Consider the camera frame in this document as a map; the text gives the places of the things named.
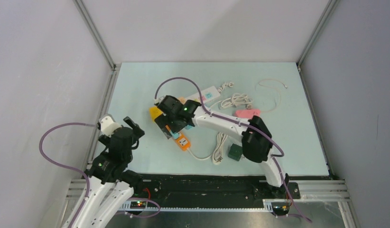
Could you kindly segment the yellow cube plug adapter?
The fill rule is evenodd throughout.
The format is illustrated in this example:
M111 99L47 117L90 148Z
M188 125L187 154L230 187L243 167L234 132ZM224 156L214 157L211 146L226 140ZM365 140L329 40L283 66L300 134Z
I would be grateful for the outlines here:
M158 109L156 106L153 106L153 107L149 108L149 115L150 115L152 121L154 121L154 122L162 114L163 114L163 112L160 109Z

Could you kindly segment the beige cube plug adapter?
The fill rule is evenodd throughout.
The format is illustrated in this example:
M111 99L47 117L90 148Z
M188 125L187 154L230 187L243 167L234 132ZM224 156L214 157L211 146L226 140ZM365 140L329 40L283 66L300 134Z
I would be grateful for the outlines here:
M184 97L179 97L178 100L182 103L182 104L185 104L186 103L186 99Z

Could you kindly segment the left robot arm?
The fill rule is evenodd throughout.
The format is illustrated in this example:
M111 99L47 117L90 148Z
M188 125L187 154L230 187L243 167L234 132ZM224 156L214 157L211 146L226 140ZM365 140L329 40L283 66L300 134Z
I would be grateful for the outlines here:
M103 228L128 198L143 193L141 176L127 167L145 133L128 116L123 120L127 126L115 122L109 114L99 119L102 134L98 140L106 148L86 172L86 186L64 228Z

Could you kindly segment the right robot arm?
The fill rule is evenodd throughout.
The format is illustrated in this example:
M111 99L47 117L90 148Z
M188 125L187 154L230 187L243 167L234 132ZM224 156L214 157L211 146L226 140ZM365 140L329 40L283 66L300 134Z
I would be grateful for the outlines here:
M284 152L260 117L238 118L213 111L202 101L182 103L171 95L156 98L154 104L165 115L167 125L174 133L190 125L212 129L240 141L245 158L260 165L270 194L279 199L288 193L285 174L276 159L284 156Z

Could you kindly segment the orange power strip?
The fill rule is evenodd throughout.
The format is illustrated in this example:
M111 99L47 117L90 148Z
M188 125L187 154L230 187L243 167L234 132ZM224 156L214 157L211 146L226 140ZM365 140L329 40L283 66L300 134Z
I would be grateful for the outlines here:
M166 129L168 130L168 132L172 132L171 129L166 125ZM174 140L173 141L177 144L177 146L182 150L182 151L189 151L190 147L191 147L191 143L189 141L189 139L182 133L180 132L180 137L177 139L177 140Z

